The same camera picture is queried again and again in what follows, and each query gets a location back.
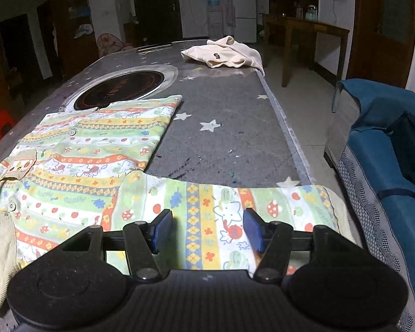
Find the blue fabric storage bag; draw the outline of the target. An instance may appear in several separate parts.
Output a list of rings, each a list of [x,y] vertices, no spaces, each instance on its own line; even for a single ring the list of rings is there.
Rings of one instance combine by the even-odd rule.
[[[415,93],[365,79],[336,84],[325,159],[334,167],[368,251],[405,279],[399,320],[415,331]]]

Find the dark wooden door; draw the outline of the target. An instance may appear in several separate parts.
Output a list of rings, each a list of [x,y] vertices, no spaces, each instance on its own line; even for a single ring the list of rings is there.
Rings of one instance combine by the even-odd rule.
[[[133,0],[135,16],[147,44],[182,38],[179,0]]]

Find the water dispenser with blue bottle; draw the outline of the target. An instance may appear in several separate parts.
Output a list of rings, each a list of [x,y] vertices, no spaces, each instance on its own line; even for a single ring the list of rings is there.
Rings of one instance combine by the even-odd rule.
[[[222,8],[219,0],[207,0],[208,37],[218,40],[223,37]]]

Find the round black induction cooktop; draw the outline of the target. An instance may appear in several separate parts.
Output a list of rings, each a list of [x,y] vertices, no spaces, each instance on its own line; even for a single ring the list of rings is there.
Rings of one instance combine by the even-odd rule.
[[[102,109],[112,103],[152,97],[172,85],[178,69],[170,64],[126,68],[89,80],[60,105],[60,112]]]

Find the dark wooden side table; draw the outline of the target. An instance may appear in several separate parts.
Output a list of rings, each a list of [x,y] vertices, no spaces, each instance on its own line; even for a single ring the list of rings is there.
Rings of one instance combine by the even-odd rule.
[[[282,55],[282,87],[286,88],[292,75],[292,48],[297,43],[305,45],[307,52],[307,65],[314,69],[316,63],[316,41],[317,36],[328,35],[339,38],[339,57],[337,62],[336,77],[334,84],[343,77],[343,68],[346,60],[346,50],[349,40],[349,30],[325,22],[307,20],[297,17],[286,17],[281,14],[263,14],[264,43],[263,63],[269,62],[270,36],[279,28],[284,29],[284,43]]]

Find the pink floral cushion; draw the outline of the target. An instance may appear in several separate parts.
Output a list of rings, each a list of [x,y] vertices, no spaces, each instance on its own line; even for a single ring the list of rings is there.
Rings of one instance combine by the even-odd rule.
[[[99,57],[103,57],[112,53],[131,50],[133,46],[130,43],[123,43],[122,40],[113,34],[104,33],[97,38],[97,49]]]

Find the cream garment with number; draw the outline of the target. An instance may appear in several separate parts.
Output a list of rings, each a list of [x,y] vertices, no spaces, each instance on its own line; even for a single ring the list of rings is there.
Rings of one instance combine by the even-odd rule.
[[[219,40],[207,40],[205,45],[191,46],[180,54],[184,60],[203,62],[209,68],[251,67],[265,76],[260,53],[244,43],[237,42],[230,35]]]

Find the colourful patterned children's shirt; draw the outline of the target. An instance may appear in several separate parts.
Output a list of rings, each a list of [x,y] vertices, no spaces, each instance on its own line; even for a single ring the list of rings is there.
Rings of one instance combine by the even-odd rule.
[[[174,217],[171,268],[253,272],[247,208],[297,231],[326,225],[352,237],[345,204],[321,185],[239,188],[146,174],[180,102],[173,95],[48,114],[13,148],[0,163],[0,308],[20,269],[82,229],[117,231],[165,209]]]

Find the grey star-patterned table mat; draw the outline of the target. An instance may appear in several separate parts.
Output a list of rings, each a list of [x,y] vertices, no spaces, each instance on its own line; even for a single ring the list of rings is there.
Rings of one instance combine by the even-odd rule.
[[[254,68],[209,68],[180,52],[192,41],[147,52],[102,57],[79,74],[37,94],[33,108],[0,141],[0,163],[48,114],[89,80],[126,68],[170,64],[178,77],[167,89],[141,100],[181,98],[145,173],[158,178],[239,188],[267,188],[292,180],[318,185],[286,114]]]

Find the white refrigerator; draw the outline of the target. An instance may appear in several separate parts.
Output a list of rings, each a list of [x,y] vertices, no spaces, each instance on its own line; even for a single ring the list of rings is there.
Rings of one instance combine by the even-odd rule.
[[[234,36],[240,43],[256,43],[256,0],[232,0],[234,10]]]

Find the brown wooden door right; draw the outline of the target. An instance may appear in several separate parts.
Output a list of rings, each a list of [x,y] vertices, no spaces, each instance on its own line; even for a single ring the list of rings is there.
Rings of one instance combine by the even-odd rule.
[[[415,0],[355,0],[348,79],[405,88],[415,49]]]

